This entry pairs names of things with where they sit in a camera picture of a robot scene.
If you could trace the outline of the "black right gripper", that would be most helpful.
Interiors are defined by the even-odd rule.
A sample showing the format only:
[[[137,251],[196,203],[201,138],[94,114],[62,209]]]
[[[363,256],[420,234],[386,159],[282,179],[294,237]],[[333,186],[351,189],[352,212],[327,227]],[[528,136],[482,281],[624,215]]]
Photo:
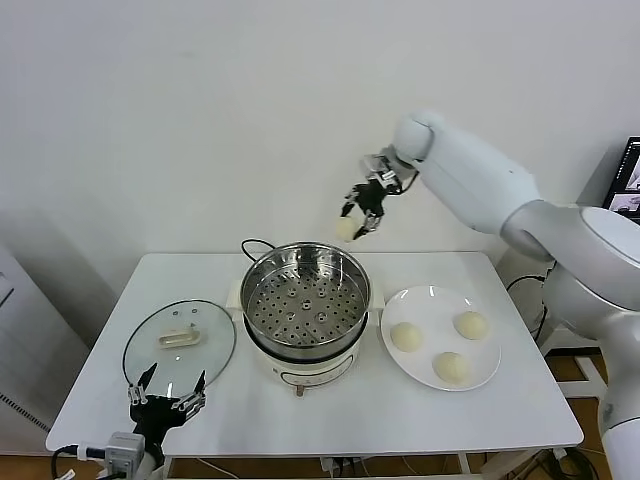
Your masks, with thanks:
[[[364,213],[361,226],[353,234],[353,240],[357,240],[378,229],[383,213],[383,201],[387,196],[385,188],[374,179],[366,183],[356,184],[345,196],[345,202],[341,208],[341,217],[348,217],[357,204]]]

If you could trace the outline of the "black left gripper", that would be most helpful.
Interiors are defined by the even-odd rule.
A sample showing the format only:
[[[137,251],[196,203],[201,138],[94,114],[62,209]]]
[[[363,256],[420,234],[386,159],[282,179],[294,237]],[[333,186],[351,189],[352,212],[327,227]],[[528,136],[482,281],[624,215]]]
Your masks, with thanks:
[[[194,389],[180,398],[156,395],[146,396],[146,388],[156,370],[152,364],[128,388],[129,414],[135,423],[133,432],[142,435],[146,443],[162,443],[169,430],[184,426],[205,404],[205,371],[202,371]]]

